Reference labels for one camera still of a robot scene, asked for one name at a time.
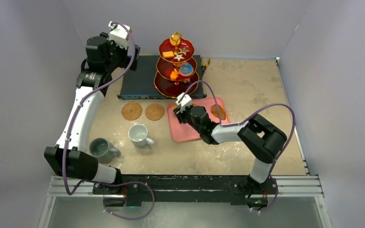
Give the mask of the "brown baked bread piece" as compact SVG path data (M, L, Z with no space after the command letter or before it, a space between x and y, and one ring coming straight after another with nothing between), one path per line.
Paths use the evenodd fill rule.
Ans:
M211 113L215 117L220 118L222 121L226 120L226 112L219 104L214 104L211 106Z

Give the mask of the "pink serving tray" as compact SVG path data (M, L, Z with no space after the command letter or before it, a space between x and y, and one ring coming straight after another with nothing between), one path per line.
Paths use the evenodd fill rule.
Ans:
M226 107L224 105L224 102L221 98L216 97L218 105L222 107L222 123L223 124L229 124L230 119L227 114ZM203 99L196 99L193 100L194 106L204 106L207 110L210 118L212 121L219 122L219 118L216 117L211 112L211 107L215 105L214 99L212 97L209 98L203 98ZM174 103L167 106L167 116L169 121L169 128L171 133L171 138L176 143L182 143L185 141L191 141L191 140L197 140L200 139L199 134L188 124L180 124L175 113L173 112L176 105Z

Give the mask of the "square yellow biscuit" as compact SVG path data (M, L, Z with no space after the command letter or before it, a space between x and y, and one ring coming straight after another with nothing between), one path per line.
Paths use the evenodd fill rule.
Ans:
M162 52L162 57L163 58L174 58L174 56L175 56L174 51Z

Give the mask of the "orange fish shaped cake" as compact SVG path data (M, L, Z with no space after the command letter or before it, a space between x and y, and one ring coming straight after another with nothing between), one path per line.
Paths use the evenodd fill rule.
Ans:
M173 81L177 81L178 77L179 77L179 71L176 71L176 70L173 70L171 73L170 73L170 79L173 80Z

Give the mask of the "red three-tier cake stand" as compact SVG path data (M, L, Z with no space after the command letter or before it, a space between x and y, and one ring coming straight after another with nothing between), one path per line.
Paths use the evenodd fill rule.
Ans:
M169 42L169 39L172 35L179 35L181 37L181 42L176 47L171 45ZM194 58L195 47L191 41L183 38L183 35L181 32L176 31L172 35L169 38L166 38L159 45L158 51L160 54L160 58L158 59L158 62L156 64L157 73L159 75L161 75L163 78L165 78L167 82L174 82L175 85L178 85L178 89L182 89L182 86L185 86L185 85L189 86L184 92L186 92L187 94L190 95L190 94L194 93L198 87L197 84L194 85L193 83L200 79L200 75L197 72L198 63ZM183 59L182 62L176 62L174 60L174 58L163 58L162 57L162 52L174 51L174 54L177 55L177 54L179 54L179 49L185 48L185 47L187 49L189 49L189 52L187 53L187 55L183 55L185 57L185 59ZM192 67L194 69L193 74L190 77L183 77L183 76L179 75L177 81L171 80L170 73L173 70L179 71L180 66L183 65L184 63L189 63L192 65Z

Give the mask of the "woven rattan coaster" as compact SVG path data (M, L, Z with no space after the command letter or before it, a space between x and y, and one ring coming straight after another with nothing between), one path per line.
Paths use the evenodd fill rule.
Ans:
M145 116L152 121L157 121L164 115L164 108L161 104L150 104L145 110Z
M136 102L127 103L121 110L122 117L129 121L138 119L141 114L142 107Z

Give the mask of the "white iced star cookie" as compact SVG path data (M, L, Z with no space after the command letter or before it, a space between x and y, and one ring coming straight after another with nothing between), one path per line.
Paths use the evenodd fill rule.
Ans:
M183 54L177 54L174 56L174 60L176 62L182 62L182 60L185 59L185 57L183 56Z

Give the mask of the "round biscuit tray corner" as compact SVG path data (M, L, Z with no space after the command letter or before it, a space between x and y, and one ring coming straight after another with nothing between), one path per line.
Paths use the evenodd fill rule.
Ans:
M179 35L172 35L169 39L169 42L173 46L178 46L181 42L181 37Z

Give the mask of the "blue frosted donut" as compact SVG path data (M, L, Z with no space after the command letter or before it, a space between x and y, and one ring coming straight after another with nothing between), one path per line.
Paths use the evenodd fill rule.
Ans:
M184 63L179 68L179 74L183 77L190 77L194 72L194 69L191 64Z

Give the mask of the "brown centred star cookie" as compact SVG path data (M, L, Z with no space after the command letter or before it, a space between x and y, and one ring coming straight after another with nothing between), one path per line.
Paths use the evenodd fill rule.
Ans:
M187 55L188 52L189 52L189 49L187 49L185 47L179 49L179 54Z

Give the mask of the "white ceramic mug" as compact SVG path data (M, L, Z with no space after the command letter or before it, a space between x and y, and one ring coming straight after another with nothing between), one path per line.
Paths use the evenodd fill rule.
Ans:
M148 137L148 129L142 124L131 126L128 131L128 137L133 145L138 148L155 144L155 142Z

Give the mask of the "grey ceramic mug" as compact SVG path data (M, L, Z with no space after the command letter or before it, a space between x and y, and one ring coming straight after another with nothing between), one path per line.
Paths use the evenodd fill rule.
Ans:
M121 152L104 138L94 139L90 143L89 150L101 164L110 163L114 158L121 156Z

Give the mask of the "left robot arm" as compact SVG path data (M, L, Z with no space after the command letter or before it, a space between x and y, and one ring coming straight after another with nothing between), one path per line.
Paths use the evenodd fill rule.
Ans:
M46 147L44 157L54 173L63 178L104 182L110 194L118 194L123 187L116 175L118 170L99 163L87 154L88 137L107 88L114 82L112 72L117 68L136 70L139 47L133 45L128 55L128 43L134 42L130 32L112 31L91 37L86 43L87 57L77 76L74 104L65 129L55 146Z

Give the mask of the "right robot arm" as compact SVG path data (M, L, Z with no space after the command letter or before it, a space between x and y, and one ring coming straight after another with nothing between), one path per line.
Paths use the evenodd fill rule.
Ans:
M294 124L289 136L258 112L241 123L222 125L210 119L205 107L189 105L173 109L180 124L189 124L207 144L243 142L255 156L248 180L248 188L260 193L266 188L266 180L294 133Z

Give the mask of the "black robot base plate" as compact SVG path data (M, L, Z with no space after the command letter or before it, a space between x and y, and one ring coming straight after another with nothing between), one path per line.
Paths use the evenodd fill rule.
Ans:
M262 207L267 196L277 194L276 181L263 184L248 175L141 175L122 174L113 184L94 184L93 194L119 195L126 206L142 202L223 202Z

